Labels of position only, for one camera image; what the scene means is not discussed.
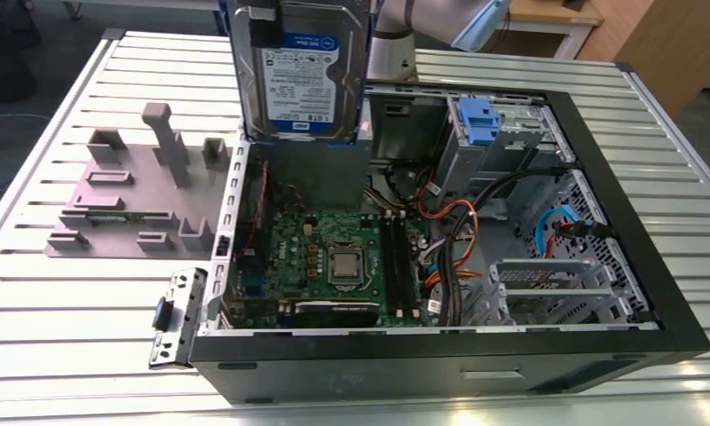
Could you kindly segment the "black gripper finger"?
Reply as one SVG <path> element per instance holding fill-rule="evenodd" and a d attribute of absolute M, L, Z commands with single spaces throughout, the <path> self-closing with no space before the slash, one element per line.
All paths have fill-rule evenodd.
<path fill-rule="evenodd" d="M 249 39 L 253 47 L 281 47 L 280 1 L 249 1 Z"/>

